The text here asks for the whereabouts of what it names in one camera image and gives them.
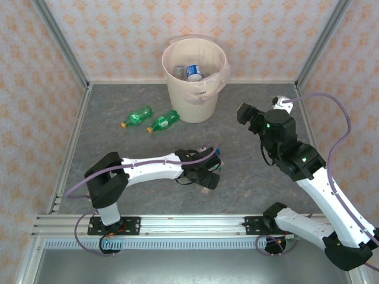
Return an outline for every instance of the white bucket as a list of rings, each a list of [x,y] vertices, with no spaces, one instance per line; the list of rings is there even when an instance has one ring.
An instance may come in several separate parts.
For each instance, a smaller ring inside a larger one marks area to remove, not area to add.
[[[188,59],[199,62],[200,70],[202,66],[211,66],[218,72],[199,82],[177,79],[172,75],[175,65],[185,66]],[[177,111],[180,119],[198,123],[210,118],[230,74],[230,65],[221,47],[204,38],[179,38],[163,52],[162,65],[172,109]]]

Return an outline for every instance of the wallpaper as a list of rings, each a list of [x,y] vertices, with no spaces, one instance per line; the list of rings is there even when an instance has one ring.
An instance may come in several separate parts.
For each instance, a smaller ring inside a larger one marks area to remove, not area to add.
[[[169,41],[206,36],[231,79],[295,80],[338,0],[47,0],[89,80],[161,80]]]
[[[348,110],[352,133],[333,157],[333,174],[358,210],[379,226],[379,6],[373,1],[352,1],[302,90],[312,92],[330,93]],[[346,121],[326,98],[305,104],[326,158]]]
[[[46,213],[82,88],[30,0],[0,1],[0,282]]]

